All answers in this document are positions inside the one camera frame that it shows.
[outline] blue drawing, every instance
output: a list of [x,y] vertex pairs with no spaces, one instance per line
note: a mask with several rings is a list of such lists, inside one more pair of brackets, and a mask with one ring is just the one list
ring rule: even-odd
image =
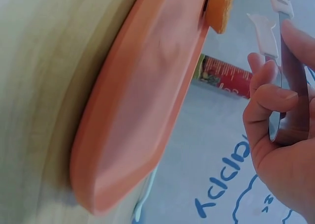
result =
[[311,76],[312,76],[312,78],[313,78],[313,80],[315,81],[315,75],[314,75],[314,72],[309,68],[309,67],[307,67],[307,69],[309,70],[309,72],[310,72],[310,74],[311,74]]
[[257,175],[237,199],[232,216],[234,224],[306,224],[302,216],[273,197]]

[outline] wooden surface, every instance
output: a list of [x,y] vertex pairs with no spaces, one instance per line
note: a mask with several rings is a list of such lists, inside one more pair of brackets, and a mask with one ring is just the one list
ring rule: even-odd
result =
[[127,224],[141,185],[107,217],[75,201],[71,144],[135,0],[0,0],[0,223]]

